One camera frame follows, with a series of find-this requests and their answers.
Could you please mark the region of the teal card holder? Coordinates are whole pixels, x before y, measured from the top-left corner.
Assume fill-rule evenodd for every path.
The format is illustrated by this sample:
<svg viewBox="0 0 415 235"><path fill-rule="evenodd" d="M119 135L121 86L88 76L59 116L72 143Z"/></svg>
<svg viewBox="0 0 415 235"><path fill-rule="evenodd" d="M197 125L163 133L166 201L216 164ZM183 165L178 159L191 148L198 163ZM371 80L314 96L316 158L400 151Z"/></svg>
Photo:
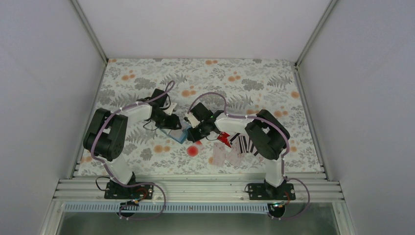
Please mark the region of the teal card holder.
<svg viewBox="0 0 415 235"><path fill-rule="evenodd" d="M178 142L179 144L183 144L188 136L188 129L191 126L185 122L181 123L181 129L171 130L171 129L160 129L166 136L171 138L172 140Z"/></svg>

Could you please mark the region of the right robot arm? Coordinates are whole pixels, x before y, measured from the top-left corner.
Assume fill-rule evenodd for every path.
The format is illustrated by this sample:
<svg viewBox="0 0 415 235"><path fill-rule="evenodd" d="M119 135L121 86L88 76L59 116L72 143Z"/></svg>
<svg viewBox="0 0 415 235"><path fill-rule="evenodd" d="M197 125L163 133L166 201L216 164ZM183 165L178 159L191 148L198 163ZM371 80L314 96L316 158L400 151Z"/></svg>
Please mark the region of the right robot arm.
<svg viewBox="0 0 415 235"><path fill-rule="evenodd" d="M253 116L234 115L225 110L214 113L198 103L184 119L191 125L187 137L191 142L199 141L212 132L248 136L258 154L266 159L266 195L278 199L284 193L284 157L290 150L290 134L269 111L263 109Z"/></svg>

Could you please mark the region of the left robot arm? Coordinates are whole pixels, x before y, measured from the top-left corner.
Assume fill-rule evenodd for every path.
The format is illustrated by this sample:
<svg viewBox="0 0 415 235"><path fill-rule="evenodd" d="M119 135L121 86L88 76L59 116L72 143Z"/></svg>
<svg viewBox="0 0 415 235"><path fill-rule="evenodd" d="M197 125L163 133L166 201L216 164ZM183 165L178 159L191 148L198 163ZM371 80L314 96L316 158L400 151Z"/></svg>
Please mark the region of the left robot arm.
<svg viewBox="0 0 415 235"><path fill-rule="evenodd" d="M83 147L93 159L104 165L110 179L118 184L116 190L123 198L132 197L137 187L133 171L120 155L127 127L150 121L157 129L180 130L181 121L173 113L175 106L170 101L168 90L155 89L151 97L139 99L113 112L104 108L95 111L84 136Z"/></svg>

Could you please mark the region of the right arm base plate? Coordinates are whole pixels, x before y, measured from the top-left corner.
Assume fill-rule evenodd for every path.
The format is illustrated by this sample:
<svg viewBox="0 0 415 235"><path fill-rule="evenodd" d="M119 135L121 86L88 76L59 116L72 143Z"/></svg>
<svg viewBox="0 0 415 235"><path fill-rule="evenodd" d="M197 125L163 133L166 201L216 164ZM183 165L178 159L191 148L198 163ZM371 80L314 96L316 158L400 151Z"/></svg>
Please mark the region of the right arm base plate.
<svg viewBox="0 0 415 235"><path fill-rule="evenodd" d="M249 195L250 200L295 200L294 185L283 182L280 186L274 187L267 182L249 183L244 191Z"/></svg>

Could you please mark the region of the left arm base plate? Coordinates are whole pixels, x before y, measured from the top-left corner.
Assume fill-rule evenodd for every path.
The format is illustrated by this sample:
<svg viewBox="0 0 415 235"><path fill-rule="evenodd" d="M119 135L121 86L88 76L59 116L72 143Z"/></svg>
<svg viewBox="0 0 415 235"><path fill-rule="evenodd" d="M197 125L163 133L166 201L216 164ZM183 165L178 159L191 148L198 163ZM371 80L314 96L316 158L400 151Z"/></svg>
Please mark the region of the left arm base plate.
<svg viewBox="0 0 415 235"><path fill-rule="evenodd" d="M151 200L153 196L153 185L141 185L133 188L123 187L113 181L106 185L105 199L131 199L131 200Z"/></svg>

